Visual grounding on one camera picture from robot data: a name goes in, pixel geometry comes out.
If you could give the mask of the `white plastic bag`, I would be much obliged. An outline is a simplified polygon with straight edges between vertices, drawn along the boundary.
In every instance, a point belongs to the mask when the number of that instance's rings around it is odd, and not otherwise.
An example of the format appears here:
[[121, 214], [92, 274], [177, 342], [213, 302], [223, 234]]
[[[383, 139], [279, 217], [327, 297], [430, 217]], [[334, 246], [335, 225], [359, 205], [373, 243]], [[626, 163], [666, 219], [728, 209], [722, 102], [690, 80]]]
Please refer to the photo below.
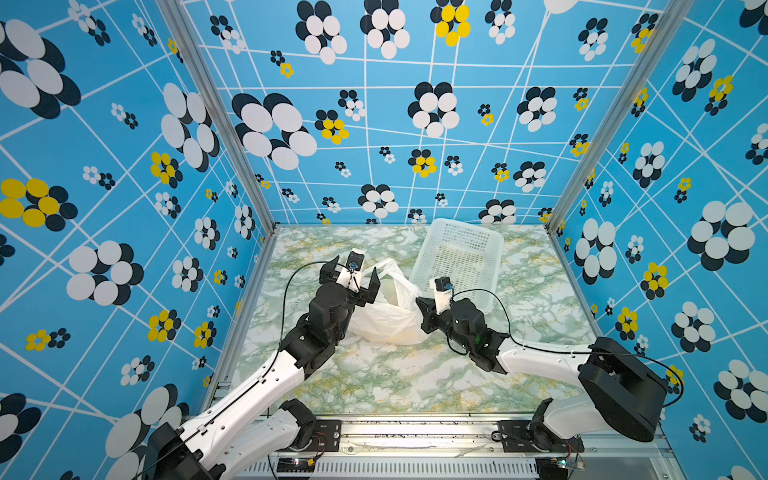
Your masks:
[[393, 345], [416, 345], [427, 340], [416, 304], [422, 290], [409, 281], [396, 261], [385, 258], [374, 265], [381, 282], [372, 304], [357, 307], [348, 331], [368, 341]]

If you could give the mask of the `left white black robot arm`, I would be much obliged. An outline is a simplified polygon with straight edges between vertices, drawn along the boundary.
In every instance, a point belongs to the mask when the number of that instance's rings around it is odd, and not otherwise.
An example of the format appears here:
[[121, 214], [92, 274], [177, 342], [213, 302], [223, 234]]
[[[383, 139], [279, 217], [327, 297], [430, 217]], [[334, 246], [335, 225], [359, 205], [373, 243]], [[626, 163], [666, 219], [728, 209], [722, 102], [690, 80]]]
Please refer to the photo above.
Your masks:
[[335, 353], [357, 307], [375, 301], [376, 271], [362, 284], [363, 254], [322, 264], [307, 311], [276, 353], [247, 380], [178, 427], [160, 426], [148, 441], [138, 479], [233, 479], [254, 462], [310, 441], [315, 415], [297, 399], [281, 401]]

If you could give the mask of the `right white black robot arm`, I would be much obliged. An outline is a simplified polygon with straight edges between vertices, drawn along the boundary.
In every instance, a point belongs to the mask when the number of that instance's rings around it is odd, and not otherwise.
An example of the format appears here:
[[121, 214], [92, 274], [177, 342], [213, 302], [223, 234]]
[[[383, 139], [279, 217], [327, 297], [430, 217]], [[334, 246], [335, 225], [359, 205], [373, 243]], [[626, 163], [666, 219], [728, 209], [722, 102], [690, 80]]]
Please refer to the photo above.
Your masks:
[[576, 396], [539, 404], [518, 436], [534, 449], [575, 445], [584, 433], [606, 430], [638, 442], [654, 439], [666, 384], [618, 342], [607, 337], [576, 346], [524, 342], [488, 327], [469, 299], [437, 295], [420, 297], [416, 304], [422, 330], [445, 334], [481, 370], [545, 377], [580, 388]]

